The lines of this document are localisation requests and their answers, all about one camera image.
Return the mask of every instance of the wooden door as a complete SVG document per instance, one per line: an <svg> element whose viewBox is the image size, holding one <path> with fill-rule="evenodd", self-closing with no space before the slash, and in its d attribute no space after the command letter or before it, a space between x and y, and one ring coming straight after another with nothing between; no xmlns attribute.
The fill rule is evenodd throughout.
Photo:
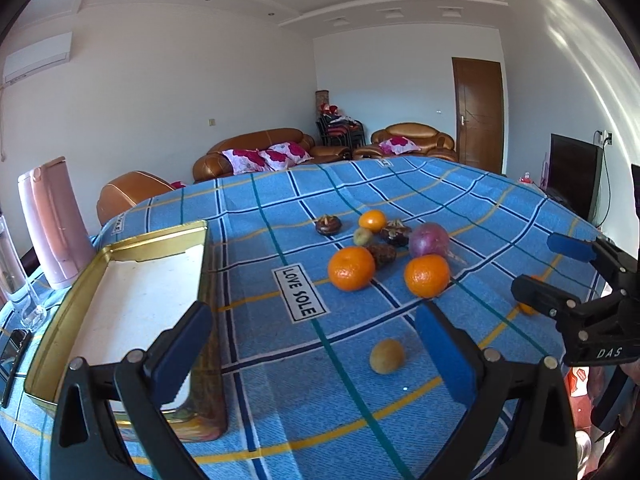
<svg viewBox="0 0 640 480"><path fill-rule="evenodd" d="M504 97L500 63L453 58L460 162L502 173Z"/></svg>

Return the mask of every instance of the wall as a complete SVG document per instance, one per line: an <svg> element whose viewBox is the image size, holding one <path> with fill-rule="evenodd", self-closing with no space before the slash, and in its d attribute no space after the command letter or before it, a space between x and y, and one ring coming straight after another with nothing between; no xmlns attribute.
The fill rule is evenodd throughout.
<svg viewBox="0 0 640 480"><path fill-rule="evenodd" d="M602 230L623 249L638 250L630 163L640 163L640 70L596 0L510 0L501 28L510 90L507 174L529 171L537 182L550 134L592 142L612 130L606 148L611 207ZM603 167L596 220L605 215Z"/></svg>
<svg viewBox="0 0 640 480"><path fill-rule="evenodd" d="M120 174L192 182L194 161L219 140L279 126L316 130L312 41L276 25L188 7L91 7L9 36L0 68L8 53L68 30L71 62L2 97L0 204L20 252L30 242L17 177L59 155L96 233L100 189Z"/></svg>
<svg viewBox="0 0 640 480"><path fill-rule="evenodd" d="M455 138L451 58L504 64L497 29L445 23L348 30L316 38L314 51L318 88L328 90L332 104L361 121L369 134L390 124L415 121Z"/></svg>

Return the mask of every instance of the purple round vegetable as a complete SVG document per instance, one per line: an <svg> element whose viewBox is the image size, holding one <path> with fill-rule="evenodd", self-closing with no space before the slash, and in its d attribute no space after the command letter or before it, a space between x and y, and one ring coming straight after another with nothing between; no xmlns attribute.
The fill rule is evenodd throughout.
<svg viewBox="0 0 640 480"><path fill-rule="evenodd" d="M419 225L409 235L409 254L412 258L425 254L439 254L446 258L449 254L449 233L434 222Z"/></svg>

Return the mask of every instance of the tray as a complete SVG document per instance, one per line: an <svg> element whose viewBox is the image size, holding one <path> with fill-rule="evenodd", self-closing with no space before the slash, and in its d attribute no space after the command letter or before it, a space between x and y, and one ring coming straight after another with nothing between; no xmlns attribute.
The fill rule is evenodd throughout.
<svg viewBox="0 0 640 480"><path fill-rule="evenodd" d="M202 247L202 265L196 296L215 311L213 255L207 243L205 221L127 238L100 250L67 293L35 353L24 382L24 391L31 400L54 416L66 366L75 357L71 355L72 349L110 262L151 262L187 253L197 246ZM178 406L162 409L176 435L184 442L215 440L226 431L217 319L216 313L209 341L191 369L187 387L178 394L177 399L183 401ZM123 438L136 440L126 412L119 411L117 404L112 406Z"/></svg>

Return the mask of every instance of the tablecloth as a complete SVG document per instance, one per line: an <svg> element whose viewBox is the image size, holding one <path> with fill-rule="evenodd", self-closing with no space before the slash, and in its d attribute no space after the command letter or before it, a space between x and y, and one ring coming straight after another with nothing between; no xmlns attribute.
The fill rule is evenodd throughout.
<svg viewBox="0 0 640 480"><path fill-rule="evenodd" d="M521 273L584 300L602 279L587 264L546 247L551 232L592 240L597 231L567 209L503 176L437 158L302 165L278 173L212 180L152 198L112 219L95 240L104 246L143 232L206 219L216 261L229 429L219 440L187 444L211 478L411 479L435 457L463 415L414 330L420 299L402 277L409 256L376 273L371 286L341 292L326 266L352 244L358 216L377 208L410 226L434 221L452 239L452 282L436 300L481 348L510 360L561 358L552 320L520 313L510 293ZM314 219L341 218L323 237ZM296 321L273 269L300 264L327 313ZM65 291L43 276L34 284L51 316ZM7 326L8 312L0 321ZM0 426L32 471L49 478L52 420L22 394L35 336ZM382 376L369 353L384 338L402 343L407 361ZM474 474L495 458L511 421L507 404ZM138 443L127 447L140 471L155 473Z"/></svg>

